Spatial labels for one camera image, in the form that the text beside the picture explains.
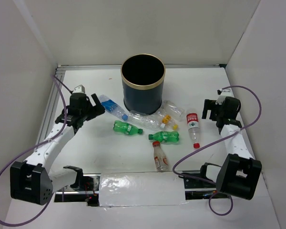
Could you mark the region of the blue label clear bottle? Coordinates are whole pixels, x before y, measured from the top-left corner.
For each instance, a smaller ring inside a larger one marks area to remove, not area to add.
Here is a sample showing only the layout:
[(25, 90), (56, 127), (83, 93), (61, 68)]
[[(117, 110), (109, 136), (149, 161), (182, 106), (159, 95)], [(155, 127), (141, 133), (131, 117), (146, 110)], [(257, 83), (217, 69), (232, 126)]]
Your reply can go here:
[(99, 101), (108, 113), (121, 120), (128, 120), (128, 115), (126, 114), (125, 110), (109, 97), (102, 94), (99, 96)]

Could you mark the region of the red label water bottle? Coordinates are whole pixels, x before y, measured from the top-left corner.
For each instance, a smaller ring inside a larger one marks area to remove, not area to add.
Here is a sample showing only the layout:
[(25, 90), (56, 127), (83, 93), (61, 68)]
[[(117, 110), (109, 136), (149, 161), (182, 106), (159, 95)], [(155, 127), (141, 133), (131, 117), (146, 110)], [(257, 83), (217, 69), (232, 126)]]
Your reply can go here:
[(194, 149), (200, 148), (200, 138), (201, 138), (201, 131), (200, 131), (200, 124), (198, 119), (198, 114), (194, 108), (189, 108), (186, 111), (186, 122), (188, 127), (188, 133), (190, 139), (193, 143)]

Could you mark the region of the small red cap bottle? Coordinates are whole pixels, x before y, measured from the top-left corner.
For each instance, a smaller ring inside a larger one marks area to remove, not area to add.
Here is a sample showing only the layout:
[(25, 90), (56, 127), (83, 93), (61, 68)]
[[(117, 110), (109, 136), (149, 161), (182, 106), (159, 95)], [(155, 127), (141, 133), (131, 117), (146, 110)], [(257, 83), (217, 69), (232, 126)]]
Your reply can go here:
[(153, 142), (153, 157), (158, 172), (168, 171), (169, 169), (168, 160), (166, 154), (161, 148), (159, 141)]

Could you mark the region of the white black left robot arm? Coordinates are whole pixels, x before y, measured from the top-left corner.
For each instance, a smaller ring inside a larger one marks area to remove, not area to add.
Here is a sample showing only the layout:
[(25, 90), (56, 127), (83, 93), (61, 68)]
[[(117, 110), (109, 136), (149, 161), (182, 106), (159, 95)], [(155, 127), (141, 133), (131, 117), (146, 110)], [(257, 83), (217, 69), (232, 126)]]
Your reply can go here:
[(102, 114), (105, 109), (96, 94), (73, 93), (69, 105), (56, 118), (55, 124), (41, 145), (23, 162), (14, 162), (10, 167), (10, 195), (38, 205), (45, 205), (52, 193), (69, 186), (80, 190), (84, 186), (83, 170), (64, 166), (56, 173), (50, 172), (53, 162), (76, 135), (85, 121)]

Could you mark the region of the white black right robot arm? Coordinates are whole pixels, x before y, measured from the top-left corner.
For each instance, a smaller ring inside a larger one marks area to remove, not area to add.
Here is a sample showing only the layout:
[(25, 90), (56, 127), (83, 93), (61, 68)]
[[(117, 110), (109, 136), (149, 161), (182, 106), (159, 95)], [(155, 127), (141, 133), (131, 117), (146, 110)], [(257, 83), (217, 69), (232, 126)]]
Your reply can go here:
[(240, 132), (241, 122), (236, 119), (241, 103), (233, 97), (204, 101), (202, 118), (210, 111), (210, 120), (216, 122), (222, 138), (233, 135), (224, 141), (227, 157), (222, 166), (205, 163), (200, 170), (198, 181), (203, 187), (215, 183), (216, 190), (238, 198), (251, 200), (262, 170), (260, 161), (248, 151)]

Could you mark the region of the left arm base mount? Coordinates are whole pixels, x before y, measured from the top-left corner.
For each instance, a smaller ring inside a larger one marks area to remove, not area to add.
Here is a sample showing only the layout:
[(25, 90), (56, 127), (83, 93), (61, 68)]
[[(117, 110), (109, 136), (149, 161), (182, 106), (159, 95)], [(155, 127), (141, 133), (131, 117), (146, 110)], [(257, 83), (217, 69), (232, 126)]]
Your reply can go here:
[(66, 186), (54, 195), (55, 203), (85, 203), (90, 207), (98, 207), (101, 174), (83, 174), (79, 188)]

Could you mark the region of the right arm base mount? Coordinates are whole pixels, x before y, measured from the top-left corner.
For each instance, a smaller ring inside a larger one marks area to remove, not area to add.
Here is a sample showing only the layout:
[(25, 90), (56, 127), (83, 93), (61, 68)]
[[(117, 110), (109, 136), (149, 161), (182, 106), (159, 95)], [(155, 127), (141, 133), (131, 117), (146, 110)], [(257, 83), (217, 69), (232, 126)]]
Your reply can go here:
[(210, 196), (216, 192), (215, 185), (210, 183), (181, 175), (178, 177), (184, 181), (186, 200), (209, 199)]

